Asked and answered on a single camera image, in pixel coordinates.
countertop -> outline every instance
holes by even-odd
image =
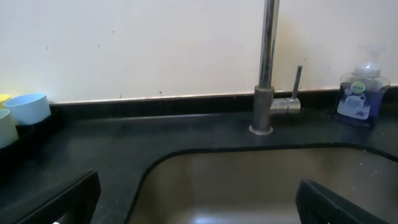
[[[367,129],[335,121],[328,110],[305,110],[272,117],[268,136],[249,131],[251,113],[75,121],[0,186],[0,210],[94,169],[102,192],[92,223],[124,223],[148,167],[178,152],[348,146],[398,161],[395,111],[382,110],[376,127]]]

cup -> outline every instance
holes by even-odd
[[[11,97],[10,95],[7,94],[0,94],[0,109],[6,109],[6,107],[3,105],[3,103],[7,100],[9,100]]]
[[[6,147],[18,139],[18,132],[10,111],[0,109],[0,148]]]
[[[7,100],[4,106],[19,125],[41,122],[51,115],[50,105],[45,93],[31,93]]]

white wall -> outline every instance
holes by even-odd
[[[276,90],[337,88],[358,44],[398,84],[397,0],[280,0]],[[253,92],[264,0],[0,1],[0,93],[54,102]]]

sink basin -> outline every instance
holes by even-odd
[[[128,223],[300,223],[302,179],[398,223],[398,164],[349,148],[173,157],[148,174]]]

faucet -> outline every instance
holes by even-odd
[[[302,66],[297,67],[297,74],[291,98],[274,99],[274,87],[271,86],[272,64],[274,61],[276,28],[278,23],[279,0],[266,0],[262,25],[261,61],[259,84],[254,88],[254,117],[249,130],[258,135],[270,134],[271,114],[292,114],[301,112],[297,98]]]

